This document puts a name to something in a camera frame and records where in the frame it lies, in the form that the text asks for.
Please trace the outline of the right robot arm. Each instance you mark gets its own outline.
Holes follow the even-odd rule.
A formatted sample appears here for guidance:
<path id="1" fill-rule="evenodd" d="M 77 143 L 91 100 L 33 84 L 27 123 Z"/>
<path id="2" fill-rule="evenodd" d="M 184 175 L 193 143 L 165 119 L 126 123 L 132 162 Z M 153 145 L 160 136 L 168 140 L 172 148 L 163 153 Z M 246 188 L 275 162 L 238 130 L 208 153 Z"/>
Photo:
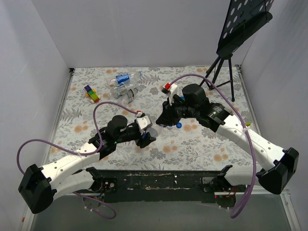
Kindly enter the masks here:
<path id="1" fill-rule="evenodd" d="M 253 150 L 261 166 L 257 170 L 253 170 L 252 166 L 226 166 L 208 182 L 209 187 L 229 191 L 234 186 L 248 185 L 255 180 L 256 185 L 272 194 L 280 194 L 284 190 L 297 169 L 299 153 L 296 149 L 284 149 L 250 128 L 243 128 L 231 110 L 220 103 L 211 103 L 198 84 L 185 86 L 183 98 L 176 94 L 177 89 L 176 84 L 169 83 L 162 88 L 168 99 L 162 104 L 162 114 L 156 120 L 158 125 L 174 126 L 182 118 L 195 118 L 200 125 L 227 138 L 248 154 Z"/>

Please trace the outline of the Pepsi plastic bottle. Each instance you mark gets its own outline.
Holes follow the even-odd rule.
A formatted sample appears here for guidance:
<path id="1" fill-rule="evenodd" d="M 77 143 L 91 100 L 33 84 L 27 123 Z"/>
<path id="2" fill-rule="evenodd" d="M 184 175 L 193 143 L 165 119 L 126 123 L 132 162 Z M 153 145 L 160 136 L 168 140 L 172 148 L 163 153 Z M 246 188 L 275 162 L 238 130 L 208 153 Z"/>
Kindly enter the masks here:
<path id="1" fill-rule="evenodd" d="M 162 130 L 163 126 L 155 124 L 147 128 L 146 132 L 150 133 L 151 137 L 157 138 L 162 133 Z"/>

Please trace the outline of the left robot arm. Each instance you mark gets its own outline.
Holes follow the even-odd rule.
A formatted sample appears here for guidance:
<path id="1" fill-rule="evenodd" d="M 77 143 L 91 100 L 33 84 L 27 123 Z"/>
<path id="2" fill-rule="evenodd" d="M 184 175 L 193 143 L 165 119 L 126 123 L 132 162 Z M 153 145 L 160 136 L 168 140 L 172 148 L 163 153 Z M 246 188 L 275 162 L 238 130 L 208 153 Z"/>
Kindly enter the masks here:
<path id="1" fill-rule="evenodd" d="M 34 214 L 48 208 L 59 197 L 79 190 L 95 193 L 103 186 L 103 176 L 90 164 L 116 150 L 119 143 L 134 141 L 144 148 L 160 135 L 162 127 L 154 125 L 142 115 L 128 124 L 122 115 L 116 115 L 106 127 L 76 151 L 52 163 L 29 166 L 18 191 Z"/>

